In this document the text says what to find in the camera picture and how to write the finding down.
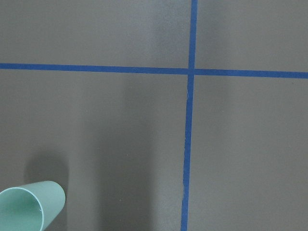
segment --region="cup rim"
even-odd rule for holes
[[[16,190],[16,189],[17,190],[23,190],[23,191],[26,191],[27,193],[30,193],[35,198],[35,200],[38,202],[40,210],[41,210],[41,215],[42,215],[42,224],[41,224],[41,227],[40,227],[39,231],[42,231],[43,230],[43,226],[44,226],[44,210],[43,210],[42,204],[40,203],[39,199],[34,195],[34,193],[32,193],[30,190],[22,188],[22,187],[11,187],[11,188],[8,188],[8,189],[3,190],[2,192],[0,192],[0,196],[4,192],[10,191],[10,190]]]

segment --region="light green cup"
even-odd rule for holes
[[[0,231],[43,231],[65,204],[62,187],[43,181],[0,192]]]

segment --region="floor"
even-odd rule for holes
[[[305,231],[308,2],[0,3],[0,191],[46,231]]]

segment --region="blue painter's tape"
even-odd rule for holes
[[[189,58],[188,68],[194,69],[195,53],[196,53],[196,33],[197,33],[197,13],[198,13],[198,1],[192,0],[191,6],[191,29],[189,38]]]
[[[0,64],[0,69],[173,74],[173,75],[187,75],[189,73],[187,68],[59,65],[59,64]]]
[[[181,231],[188,228],[188,203],[189,203],[189,180],[191,167],[191,142],[192,142],[192,119],[193,119],[193,85],[194,75],[188,75],[187,82],[187,103],[185,123],[185,146],[184,146],[184,167],[183,167],[183,200],[181,214]]]
[[[272,77],[272,78],[308,78],[308,72],[288,71],[250,71],[250,70],[217,70],[195,69],[195,75],[201,76],[243,76],[243,77]]]
[[[196,31],[197,31],[197,11],[198,1],[192,0],[191,5],[191,28],[189,40],[189,59],[187,79],[187,102],[186,102],[186,123],[185,123],[185,146],[184,146],[184,166],[183,166],[183,200],[181,212],[181,231],[188,228],[188,208],[189,208],[189,180],[191,167],[191,142],[192,142],[192,119],[193,119],[193,85],[194,85],[194,65],[196,53]]]

